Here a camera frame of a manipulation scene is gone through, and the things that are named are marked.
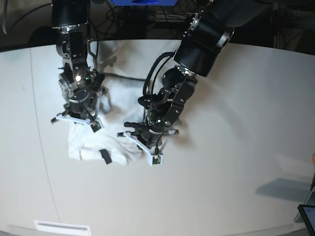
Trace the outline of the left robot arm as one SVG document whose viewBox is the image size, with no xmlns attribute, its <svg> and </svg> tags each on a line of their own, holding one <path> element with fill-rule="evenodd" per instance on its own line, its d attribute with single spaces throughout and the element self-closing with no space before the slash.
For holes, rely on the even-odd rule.
<svg viewBox="0 0 315 236">
<path fill-rule="evenodd" d="M 160 55 L 150 69 L 138 103 L 147 115 L 140 123 L 125 122 L 133 132 L 119 133 L 141 150 L 159 152 L 193 95 L 197 76 L 207 77 L 221 50 L 241 27 L 272 4 L 271 0 L 214 0 L 192 18 L 180 46 Z"/>
</svg>

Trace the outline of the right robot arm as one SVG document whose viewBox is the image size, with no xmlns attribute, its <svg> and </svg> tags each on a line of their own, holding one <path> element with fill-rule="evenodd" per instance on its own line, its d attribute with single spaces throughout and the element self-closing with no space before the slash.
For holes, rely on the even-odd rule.
<svg viewBox="0 0 315 236">
<path fill-rule="evenodd" d="M 89 12 L 88 0 L 52 1 L 52 27 L 60 33 L 56 50 L 63 59 L 59 86 L 65 100 L 64 111 L 52 123 L 100 125 L 100 100 L 107 89 L 102 86 L 105 76 L 98 71 L 97 55 L 91 51 Z"/>
</svg>

